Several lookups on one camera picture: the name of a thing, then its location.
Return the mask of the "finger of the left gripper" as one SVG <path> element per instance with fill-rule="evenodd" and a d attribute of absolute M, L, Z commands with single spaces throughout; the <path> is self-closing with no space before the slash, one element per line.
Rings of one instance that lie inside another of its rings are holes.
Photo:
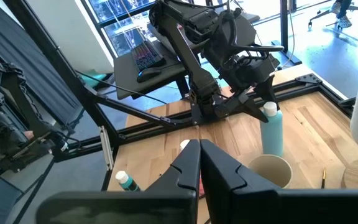
<path fill-rule="evenodd" d="M 275 75 L 271 75 L 262 83 L 256 85 L 256 93 L 264 100 L 264 102 L 274 102 L 277 109 L 279 109 L 279 104 L 273 90 L 273 79 Z"/>
<path fill-rule="evenodd" d="M 216 116 L 220 118 L 237 113 L 246 113 L 263 123 L 268 122 L 266 115 L 259 109 L 254 100 L 245 93 L 233 95 L 216 104 Z"/>

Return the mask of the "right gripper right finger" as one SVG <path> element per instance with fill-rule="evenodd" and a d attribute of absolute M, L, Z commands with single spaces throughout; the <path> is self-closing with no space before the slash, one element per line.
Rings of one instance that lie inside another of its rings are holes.
<path fill-rule="evenodd" d="M 282 189 L 203 139 L 201 180 L 212 223 L 358 224 L 358 190 Z"/>

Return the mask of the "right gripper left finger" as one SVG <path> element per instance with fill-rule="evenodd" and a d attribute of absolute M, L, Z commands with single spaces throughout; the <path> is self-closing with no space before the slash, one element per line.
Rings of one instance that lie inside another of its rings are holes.
<path fill-rule="evenodd" d="M 60 192 L 37 209 L 36 223 L 196 223 L 200 142 L 189 141 L 168 169 L 147 189 Z"/>

